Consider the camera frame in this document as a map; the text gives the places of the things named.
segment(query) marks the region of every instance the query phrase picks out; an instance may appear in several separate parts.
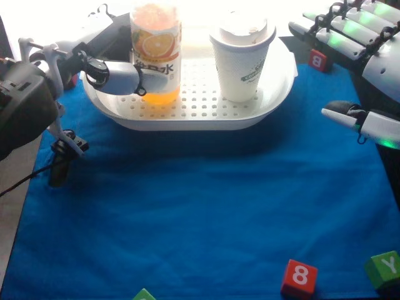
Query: bottle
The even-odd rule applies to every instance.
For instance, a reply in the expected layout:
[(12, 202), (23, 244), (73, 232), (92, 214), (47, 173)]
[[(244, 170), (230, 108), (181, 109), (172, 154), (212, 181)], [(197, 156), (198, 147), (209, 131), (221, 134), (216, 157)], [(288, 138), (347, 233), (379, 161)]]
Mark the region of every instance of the bottle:
[(131, 13), (131, 32), (134, 63), (168, 77), (162, 90), (143, 99), (157, 105), (173, 102), (181, 88), (182, 23), (177, 7), (168, 0), (138, 1)]

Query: white tray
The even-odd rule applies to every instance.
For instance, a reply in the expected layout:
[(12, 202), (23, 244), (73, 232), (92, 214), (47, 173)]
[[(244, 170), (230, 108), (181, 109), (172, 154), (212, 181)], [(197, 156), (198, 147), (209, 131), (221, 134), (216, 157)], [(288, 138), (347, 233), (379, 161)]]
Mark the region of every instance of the white tray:
[(151, 105), (138, 95), (96, 91), (83, 76), (86, 94), (106, 116), (140, 131), (236, 130), (252, 126), (274, 111), (297, 76), (293, 53), (276, 38), (270, 45), (254, 99), (236, 103), (220, 96), (214, 58), (183, 59), (180, 98)]

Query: blue cloth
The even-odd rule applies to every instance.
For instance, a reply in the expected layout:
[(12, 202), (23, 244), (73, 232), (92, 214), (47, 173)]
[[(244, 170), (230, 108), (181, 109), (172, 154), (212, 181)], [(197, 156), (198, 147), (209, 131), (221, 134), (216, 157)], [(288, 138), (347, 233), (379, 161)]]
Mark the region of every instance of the blue cloth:
[(302, 65), (253, 127), (136, 132), (79, 83), (62, 123), (91, 148), (64, 187), (31, 181), (2, 298), (280, 299), (289, 259), (319, 269), (318, 297), (376, 296), (364, 263), (400, 250), (400, 215), (375, 145), (321, 115), (338, 99), (358, 102), (347, 71)]

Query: green cube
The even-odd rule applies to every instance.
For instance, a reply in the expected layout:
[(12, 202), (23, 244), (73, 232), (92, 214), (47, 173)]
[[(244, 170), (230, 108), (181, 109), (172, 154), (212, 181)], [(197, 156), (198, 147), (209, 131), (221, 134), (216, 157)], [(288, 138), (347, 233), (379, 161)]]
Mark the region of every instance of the green cube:
[(146, 289), (142, 289), (133, 300), (156, 300)]
[(375, 289), (400, 284), (400, 257), (396, 251), (375, 255), (364, 267)]

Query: robotic arm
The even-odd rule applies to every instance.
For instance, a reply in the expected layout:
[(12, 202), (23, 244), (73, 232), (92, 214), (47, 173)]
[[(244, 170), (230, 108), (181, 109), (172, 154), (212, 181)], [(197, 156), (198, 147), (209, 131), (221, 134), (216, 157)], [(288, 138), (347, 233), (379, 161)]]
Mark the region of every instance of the robotic arm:
[[(95, 89), (108, 94), (145, 95), (162, 88), (168, 79), (160, 72), (141, 69), (130, 62), (96, 59), (130, 32), (129, 14), (113, 16), (97, 10), (89, 15), (89, 27), (73, 40), (41, 46), (32, 39), (20, 39), (21, 61), (2, 59), (7, 72), (0, 81), (0, 160), (11, 151), (36, 139), (48, 130), (69, 146), (75, 156), (88, 148), (74, 132), (63, 131), (60, 117), (64, 106), (57, 101), (64, 86), (80, 71)], [(33, 48), (39, 51), (30, 55)]]
[[(400, 11), (376, 0), (342, 0), (289, 23), (294, 36), (400, 103)], [(358, 104), (333, 101), (326, 117), (375, 143), (400, 149), (400, 119)]]

